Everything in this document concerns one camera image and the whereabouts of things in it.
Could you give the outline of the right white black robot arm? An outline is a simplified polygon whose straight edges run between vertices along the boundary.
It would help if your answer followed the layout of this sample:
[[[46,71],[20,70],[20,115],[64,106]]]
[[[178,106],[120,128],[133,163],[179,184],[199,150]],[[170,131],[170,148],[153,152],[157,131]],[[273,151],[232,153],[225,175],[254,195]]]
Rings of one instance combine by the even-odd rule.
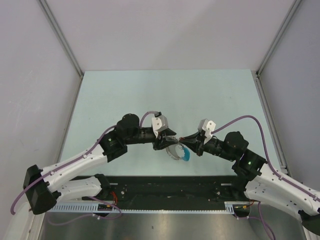
[[[231,196],[256,200],[281,210],[315,235],[320,234],[320,193],[271,166],[264,157],[248,149],[240,132],[229,132],[224,140],[206,139],[203,131],[181,137],[179,142],[199,157],[203,153],[233,162],[236,179]]]

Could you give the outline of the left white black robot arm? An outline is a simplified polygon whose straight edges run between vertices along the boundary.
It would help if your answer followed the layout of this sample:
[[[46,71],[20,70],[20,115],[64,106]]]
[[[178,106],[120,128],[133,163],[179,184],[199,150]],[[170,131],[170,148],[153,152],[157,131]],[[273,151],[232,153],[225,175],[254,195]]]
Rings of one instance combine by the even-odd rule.
[[[175,135],[160,112],[154,112],[150,127],[143,127],[137,115],[128,113],[105,130],[93,146],[76,156],[44,168],[36,164],[30,166],[26,170],[23,194],[34,215],[51,210],[60,201],[82,197],[105,200],[110,196],[111,187],[103,174],[83,180],[74,178],[121,157],[127,153],[129,145],[152,144],[155,151],[175,145],[178,142]]]

